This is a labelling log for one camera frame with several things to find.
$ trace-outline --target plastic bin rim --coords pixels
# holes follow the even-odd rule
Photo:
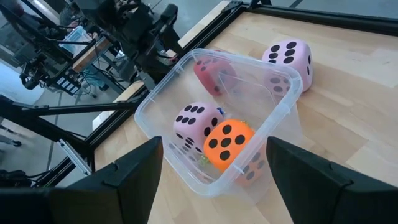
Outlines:
[[[242,150],[241,153],[235,158],[233,163],[227,168],[227,170],[218,178],[216,179],[213,183],[211,184],[203,184],[203,183],[198,183],[198,185],[201,185],[201,189],[194,189],[193,186],[189,183],[189,179],[191,179],[191,182],[196,181],[196,178],[192,177],[191,175],[185,175],[183,174],[182,170],[175,169],[175,166],[170,162],[170,159],[173,160],[174,162],[178,162],[180,166],[183,166],[183,164],[180,163],[178,159],[172,159],[168,158],[165,153],[165,158],[169,162],[169,164],[173,167],[173,169],[179,174],[179,176],[183,179],[183,181],[197,194],[205,196],[205,197],[215,197],[218,195],[221,195],[225,190],[228,189],[229,185],[231,185],[234,181],[235,178],[238,177],[239,172],[237,172],[237,169],[235,168],[236,166],[242,167],[244,164],[243,162],[246,161],[248,158],[254,156],[255,151],[250,152],[248,150],[249,148],[258,148],[261,145],[263,145],[263,139],[266,137],[267,133],[270,133],[277,124],[279,124],[284,117],[290,112],[290,109],[296,104],[296,101],[298,100],[302,90],[303,90],[303,81],[301,79],[300,74],[298,71],[296,71],[293,68],[290,68],[288,66],[281,66],[281,65],[276,65],[273,63],[268,63],[268,62],[263,62],[262,60],[258,60],[256,58],[248,57],[245,55],[235,55],[227,52],[219,52],[215,50],[208,50],[208,49],[194,49],[190,51],[189,53],[185,54],[184,57],[180,59],[180,61],[169,71],[169,73],[165,76],[165,78],[148,94],[148,96],[142,101],[142,103],[139,105],[135,115],[134,115],[134,120],[135,122],[139,125],[141,130],[146,134],[148,138],[153,138],[149,134],[149,130],[147,129],[147,126],[143,123],[143,121],[138,117],[138,114],[141,114],[144,110],[144,108],[152,101],[153,96],[155,96],[163,87],[169,82],[169,80],[173,77],[173,74],[177,72],[177,70],[181,67],[181,64],[184,64],[191,58],[193,58],[194,55],[202,55],[202,56],[212,56],[216,57],[219,59],[225,60],[226,57],[227,59],[231,59],[231,57],[239,57],[239,62],[240,63],[248,63],[252,65],[258,65],[259,67],[269,67],[269,68],[279,68],[280,70],[283,70],[286,74],[289,75],[290,77],[290,82],[291,86],[287,94],[283,97],[283,99],[278,103],[278,105],[274,108],[274,110],[271,112],[271,114],[267,117],[267,119],[263,122],[263,124],[260,126],[260,128],[256,131],[255,135],[253,138],[245,145],[244,149]]]

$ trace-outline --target clear plastic bin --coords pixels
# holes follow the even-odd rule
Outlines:
[[[224,89],[225,93],[221,96],[210,95],[193,72],[193,66],[203,57],[229,63],[237,77],[219,73],[216,78],[221,83],[234,78],[235,86]],[[284,96],[274,96],[264,84],[265,79],[275,76],[289,83],[289,90]],[[135,121],[148,138],[162,136],[165,158],[194,192],[204,197],[236,195],[256,203],[272,180],[268,163],[261,168],[264,170],[260,178],[249,187],[239,185],[236,179],[243,174],[243,169],[256,152],[265,153],[268,136],[277,136],[293,144],[302,140],[296,107],[302,89],[302,79],[293,68],[242,55],[195,49],[186,54],[140,104]],[[246,147],[223,173],[210,163],[203,165],[199,158],[187,158],[174,144],[177,137],[173,132],[173,123],[178,113],[196,101],[218,105],[224,110],[226,119],[245,121],[256,130]]]
[[[87,34],[87,31],[84,30],[82,26],[78,26],[71,31],[63,41],[71,41],[71,42],[91,42],[93,39]],[[77,44],[59,44],[60,47],[67,49],[70,53],[75,57],[78,55],[86,45],[77,45]]]

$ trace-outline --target wire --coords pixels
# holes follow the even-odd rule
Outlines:
[[[120,81],[118,81],[116,78],[117,77],[115,77],[113,74],[110,74],[108,71],[105,71],[105,70],[102,70],[101,69],[101,60],[100,60],[100,56],[98,55],[98,49],[97,49],[97,43],[95,43],[95,45],[94,45],[95,47],[94,47],[94,51],[95,51],[95,55],[96,55],[96,58],[97,58],[97,61],[98,61],[98,67],[96,68],[97,69],[97,71],[98,72],[104,72],[105,74],[107,74],[108,76],[110,76],[111,78],[113,78],[115,81],[116,81],[116,83],[115,84],[117,84],[119,87],[122,87],[122,88],[124,88],[122,85],[120,85]]]
[[[32,175],[32,176],[28,176],[28,175],[26,175],[25,177],[26,178],[35,178],[35,177],[40,177],[40,176],[43,176],[43,175],[45,175],[45,174],[48,174],[50,171],[45,171],[45,172],[43,172],[43,173],[39,173],[39,174],[36,174],[36,175]]]
[[[161,3],[163,0],[160,0],[158,3],[156,3],[156,5],[154,6],[154,7],[152,7],[150,10],[152,11],[152,10],[154,10],[154,8],[159,4],[159,3]]]
[[[289,7],[296,8],[303,0],[296,0],[294,1]]]
[[[40,85],[40,88],[45,88],[45,84],[44,84],[44,83],[42,83],[42,81],[41,81],[41,80],[39,80],[39,85]]]
[[[92,91],[92,87],[91,87],[91,84],[87,81],[87,79],[86,79],[86,76],[87,75],[90,75],[90,74],[87,74],[87,73],[85,73],[85,72],[80,72],[79,73],[82,77],[83,77],[83,80],[84,81],[86,81],[87,82],[87,84],[88,84],[88,87],[90,88],[89,90],[88,90],[88,92],[86,92],[86,93],[84,93],[84,94],[73,94],[73,96],[85,96],[85,95],[89,95],[90,93],[91,93],[91,91]]]

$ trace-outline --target wooden surface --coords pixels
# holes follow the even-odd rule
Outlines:
[[[100,54],[100,52],[107,47],[111,42],[107,38],[101,38],[98,43],[96,43],[96,46],[92,46],[85,54],[83,54],[74,64],[73,64],[73,70],[75,72],[82,72],[84,68],[87,67],[87,65],[91,62],[93,58],[97,57],[97,54]]]
[[[215,7],[181,43],[186,44],[226,4]],[[305,135],[301,146],[398,185],[398,39],[244,13],[208,47],[261,58],[266,48],[290,38],[307,41],[314,62],[313,86],[297,103]],[[134,117],[129,118],[97,149],[97,169],[146,140]],[[255,207],[229,197],[201,198],[165,161],[149,223],[188,222],[292,221],[275,183]]]

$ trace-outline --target metal frame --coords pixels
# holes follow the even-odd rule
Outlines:
[[[30,7],[34,12],[36,12],[41,19],[45,21],[45,23],[50,26],[51,28],[57,29],[60,31],[60,28],[58,25],[56,25],[54,22],[52,22],[49,18],[47,18],[44,14],[42,14],[32,3],[29,2],[29,0],[21,0],[24,4],[26,4],[28,7]],[[62,40],[51,40],[46,38],[43,34],[41,34],[39,31],[33,29],[30,25],[26,24],[20,17],[15,15],[12,11],[10,11],[7,7],[5,7],[3,4],[0,4],[0,9],[2,9],[2,13],[4,15],[7,15],[8,17],[11,17],[17,21],[17,23],[25,30],[27,30],[29,33],[34,35],[38,40],[40,40],[42,43],[45,43],[47,45],[52,46],[52,51],[58,52],[60,56],[62,56],[67,64],[60,70],[58,73],[55,75],[55,77],[60,77],[65,74],[65,72],[72,68],[73,64],[77,62],[82,56],[84,56],[87,51],[89,51],[92,46],[96,46],[98,43],[95,39],[92,40],[91,42],[71,42],[71,41],[62,41]],[[109,37],[105,34],[101,34],[101,36],[107,38],[109,40]],[[70,53],[67,52],[67,50],[62,49],[61,47],[58,46],[58,44],[73,44],[73,45],[87,45],[76,57],[71,57]],[[99,78],[105,82],[109,87],[111,87],[116,93],[121,94],[125,89],[124,87],[117,85],[116,80],[113,79],[112,77],[108,77],[107,75],[103,74],[102,71],[98,72]],[[48,82],[48,85],[52,85],[54,82],[56,82],[57,79],[53,78],[50,82]]]
[[[116,103],[104,103],[97,105],[75,105],[75,106],[35,106],[16,103],[12,100],[0,95],[0,117],[6,118],[16,124],[25,127],[53,142],[58,142],[68,155],[57,167],[54,167],[46,176],[43,176],[36,183],[36,187],[57,185],[66,175],[71,172],[75,165],[79,168],[89,170],[86,165],[82,165],[82,161],[86,159],[87,167],[90,166],[90,172],[95,171],[94,153],[90,147],[90,139],[82,139],[76,137],[74,133],[63,130],[58,126],[49,123],[40,116],[56,115],[56,114],[73,114],[73,113],[89,113],[97,111],[116,111],[115,113],[126,113],[135,111],[141,101],[145,98],[148,91],[142,90],[135,98],[127,101],[119,101]]]
[[[250,12],[267,16],[281,17],[293,19],[303,22],[311,22],[314,24],[322,24],[326,26],[341,27],[345,29],[353,29],[365,32],[373,32],[377,34],[385,34],[398,37],[398,20],[380,17],[355,16],[349,14],[318,12],[302,9],[293,9],[288,7],[271,6],[270,0],[261,1],[267,5],[258,4],[260,0],[253,0],[250,3],[241,1],[230,2],[220,14],[213,19],[199,34],[197,34],[184,48],[183,53],[177,55],[177,59],[182,58],[185,53],[199,47],[206,47],[214,38],[216,38],[225,28],[227,28],[242,13]],[[128,110],[116,111],[105,122],[103,122],[91,135],[83,142],[87,147],[86,155],[92,159],[89,160],[91,170],[95,171],[94,151],[104,142],[120,125],[125,122],[136,111],[139,103],[147,96],[148,90],[141,87],[129,100],[136,100],[136,103]],[[43,176],[39,182],[40,186],[54,186],[59,183],[66,175],[75,168],[75,165],[69,158],[64,159],[51,172]]]

